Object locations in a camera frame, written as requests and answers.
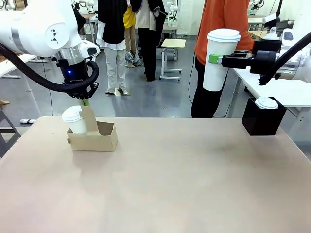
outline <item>cup lid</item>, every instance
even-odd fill
[[[80,116],[80,112],[82,111],[81,106],[72,106],[63,112],[62,117],[64,122],[76,122],[82,117]]]
[[[233,29],[220,28],[208,33],[209,40],[217,42],[239,42],[241,39],[240,32]]]
[[[278,108],[278,103],[269,97],[259,97],[255,101],[255,104],[257,106],[264,108],[264,109],[276,109],[276,108]]]

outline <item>white pants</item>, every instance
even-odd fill
[[[104,48],[107,61],[108,89],[110,93],[115,92],[115,88],[126,90],[125,86],[125,50],[112,50]]]

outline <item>person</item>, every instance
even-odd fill
[[[107,62],[108,89],[115,88],[128,94],[125,85],[125,38],[123,16],[127,10],[126,0],[98,0],[98,36],[96,43],[104,48]]]
[[[129,67],[133,67],[133,62],[137,64],[139,62],[139,55],[136,51],[136,34],[135,34],[135,24],[136,24],[136,16],[132,10],[130,0],[127,0],[127,10],[124,14],[124,25],[125,25],[125,43],[126,43],[126,52],[125,59],[131,65]]]
[[[136,13],[139,41],[147,81],[156,79],[156,47],[161,41],[166,18],[162,0],[130,0]]]
[[[228,28],[240,32],[241,40],[236,50],[250,51],[254,45],[247,32],[247,9],[249,0],[206,0],[203,9],[198,39],[195,45],[195,68],[198,72],[197,88],[194,94],[191,115],[193,118],[212,118],[218,108],[221,91],[207,91],[203,88],[207,34],[215,29]]]

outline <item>concrete floor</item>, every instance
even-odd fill
[[[188,84],[192,67],[193,48],[195,40],[187,40],[186,47],[179,50],[179,59],[177,62],[170,61],[169,67],[182,68],[183,73],[180,82],[177,81],[154,81],[146,82],[143,74],[144,67],[127,69],[126,83],[131,89],[130,96],[115,97],[107,96],[104,92],[107,89],[107,74],[105,55],[102,52],[97,63],[100,67],[100,76],[98,82],[99,89],[90,100],[97,117],[191,117],[191,102],[188,97]],[[28,63],[37,73],[44,76],[43,65],[41,63]],[[60,70],[54,74],[49,64],[45,64],[47,79],[60,83],[62,74]],[[161,71],[161,61],[156,62],[156,77],[159,78]],[[197,72],[193,68],[190,83],[190,97],[193,98],[196,89]],[[225,116],[229,107],[232,92],[237,77],[231,71],[229,73],[225,89],[222,95],[220,106],[216,116]],[[3,106],[4,112],[10,118],[14,125],[19,126],[20,119],[34,119],[39,116],[51,116],[51,103],[49,91],[32,80],[28,79],[29,86],[33,91],[35,101],[29,92],[25,92],[27,84],[23,79],[0,79],[0,97],[10,101],[9,105]],[[54,116],[61,116],[62,112],[68,107],[79,104],[78,100],[71,98],[64,93],[51,92],[52,108]],[[241,91],[238,95],[238,104],[233,117],[242,117],[249,94]],[[288,132],[294,121],[294,116],[287,112],[282,128]],[[307,118],[302,124],[298,135],[293,138],[297,145],[308,156],[311,154],[311,117]]]

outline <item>black box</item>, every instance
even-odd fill
[[[260,109],[255,104],[255,98],[249,98],[242,124],[251,136],[275,135],[285,115],[286,108],[275,98],[270,97],[278,103],[278,109]]]

